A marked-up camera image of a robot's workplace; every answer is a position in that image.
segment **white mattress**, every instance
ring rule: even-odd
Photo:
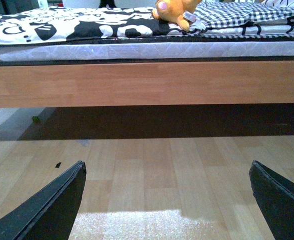
[[[0,47],[0,62],[294,56],[294,41],[154,42]]]

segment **tag on stuffed toy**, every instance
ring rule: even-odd
[[[185,11],[185,13],[183,14],[183,17],[193,23],[197,20],[197,16],[188,11]]]
[[[206,29],[206,25],[199,19],[197,19],[192,25],[190,25],[190,30],[198,29],[203,31]]]

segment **black and white patterned bedding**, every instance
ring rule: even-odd
[[[159,37],[193,37],[197,41],[205,38],[294,38],[294,8],[204,1],[195,14],[205,29],[193,24],[190,32],[174,23],[155,20],[151,15],[153,9],[50,7],[0,15],[0,47]]]

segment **small green object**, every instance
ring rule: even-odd
[[[40,118],[38,116],[33,116],[32,117],[32,121],[35,123],[35,124],[38,124],[40,122]]]

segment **pillow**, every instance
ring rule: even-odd
[[[294,0],[264,0],[261,4],[275,7],[291,7],[294,8]]]

